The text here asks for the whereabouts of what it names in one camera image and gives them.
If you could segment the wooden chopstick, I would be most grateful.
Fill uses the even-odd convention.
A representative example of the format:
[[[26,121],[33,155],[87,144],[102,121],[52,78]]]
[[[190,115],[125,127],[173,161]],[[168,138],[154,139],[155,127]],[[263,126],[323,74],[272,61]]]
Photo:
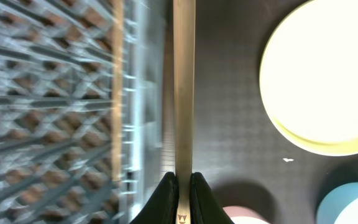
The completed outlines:
[[[121,181],[122,160],[122,83],[124,62],[124,0],[113,0],[114,27],[112,30],[112,62],[114,77],[112,80],[112,180]]]
[[[195,0],[173,0],[175,175],[179,189],[177,224],[191,223],[195,20]]]

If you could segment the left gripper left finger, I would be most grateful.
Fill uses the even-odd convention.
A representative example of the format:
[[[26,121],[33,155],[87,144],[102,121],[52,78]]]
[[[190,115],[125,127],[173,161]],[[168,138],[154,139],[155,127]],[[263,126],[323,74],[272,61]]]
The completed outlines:
[[[131,224],[175,224],[178,199],[177,178],[167,172]]]

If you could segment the pink bowl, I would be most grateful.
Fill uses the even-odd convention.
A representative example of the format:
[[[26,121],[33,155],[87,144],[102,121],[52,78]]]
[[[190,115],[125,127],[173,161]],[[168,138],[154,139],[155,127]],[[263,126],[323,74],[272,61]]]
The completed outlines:
[[[241,206],[227,206],[223,210],[234,224],[270,224],[257,212]]]

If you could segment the light blue bowl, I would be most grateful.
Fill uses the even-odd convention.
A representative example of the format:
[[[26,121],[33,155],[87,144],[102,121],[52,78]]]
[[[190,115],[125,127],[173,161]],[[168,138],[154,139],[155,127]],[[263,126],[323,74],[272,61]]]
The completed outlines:
[[[316,224],[358,224],[358,182],[330,191],[318,206]]]

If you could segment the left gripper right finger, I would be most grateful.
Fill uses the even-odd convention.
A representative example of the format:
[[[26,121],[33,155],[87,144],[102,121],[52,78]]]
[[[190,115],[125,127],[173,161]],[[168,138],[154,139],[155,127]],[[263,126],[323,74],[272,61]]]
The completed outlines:
[[[191,175],[190,213],[191,224],[234,224],[200,172]]]

